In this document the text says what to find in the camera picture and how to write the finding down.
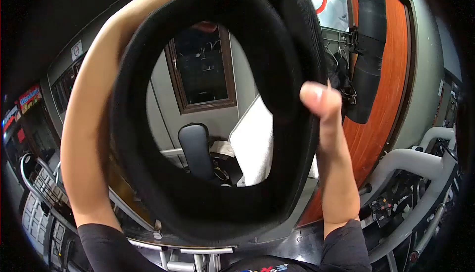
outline no smoking sign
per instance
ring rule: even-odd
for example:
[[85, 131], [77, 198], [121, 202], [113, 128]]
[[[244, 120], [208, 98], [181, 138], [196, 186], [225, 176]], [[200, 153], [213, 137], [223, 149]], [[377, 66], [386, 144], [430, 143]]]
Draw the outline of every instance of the no smoking sign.
[[79, 40], [73, 47], [71, 47], [71, 58], [73, 61], [77, 59], [78, 56], [83, 54], [83, 43]]

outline black t-shirt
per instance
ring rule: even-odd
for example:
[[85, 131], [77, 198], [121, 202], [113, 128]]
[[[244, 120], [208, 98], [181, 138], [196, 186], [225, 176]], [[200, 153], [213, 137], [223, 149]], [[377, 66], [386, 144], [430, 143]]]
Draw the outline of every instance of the black t-shirt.
[[[165, 272], [147, 260], [121, 232], [102, 224], [78, 228], [87, 258], [95, 272]], [[222, 272], [368, 272], [368, 251], [359, 221], [350, 220], [324, 241], [322, 262], [316, 266], [297, 260], [260, 256], [240, 260]]]

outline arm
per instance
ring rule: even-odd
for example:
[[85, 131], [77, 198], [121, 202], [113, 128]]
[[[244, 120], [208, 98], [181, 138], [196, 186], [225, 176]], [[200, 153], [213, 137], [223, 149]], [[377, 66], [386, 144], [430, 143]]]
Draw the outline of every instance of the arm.
[[121, 231], [111, 208], [108, 101], [122, 52], [149, 13], [169, 0], [133, 0], [94, 39], [68, 104], [61, 139], [61, 171], [76, 225], [98, 223]]
[[331, 231], [359, 220], [359, 194], [352, 160], [341, 125], [341, 95], [315, 82], [300, 91], [302, 103], [320, 117], [318, 172], [324, 215], [324, 238]]

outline window frame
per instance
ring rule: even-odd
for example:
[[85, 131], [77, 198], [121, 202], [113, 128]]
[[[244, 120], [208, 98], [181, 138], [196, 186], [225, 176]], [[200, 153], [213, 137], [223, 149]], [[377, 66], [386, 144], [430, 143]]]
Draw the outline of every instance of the window frame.
[[224, 77], [226, 80], [226, 92], [228, 93], [227, 99], [188, 104], [183, 81], [181, 80], [181, 73], [176, 67], [177, 54], [175, 40], [171, 39], [165, 46], [165, 56], [167, 59], [171, 85], [173, 86], [173, 92], [175, 93], [180, 114], [237, 106], [229, 31], [221, 25], [218, 25], [217, 29], [219, 32], [219, 42], [221, 43], [221, 56], [223, 60]]

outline foam padding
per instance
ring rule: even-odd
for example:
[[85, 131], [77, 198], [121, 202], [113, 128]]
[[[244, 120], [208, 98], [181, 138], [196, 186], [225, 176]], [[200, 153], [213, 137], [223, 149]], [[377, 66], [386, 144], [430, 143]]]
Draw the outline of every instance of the foam padding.
[[358, 0], [358, 54], [352, 85], [355, 105], [349, 105], [346, 116], [357, 123], [368, 122], [381, 78], [381, 65], [386, 44], [386, 0]]

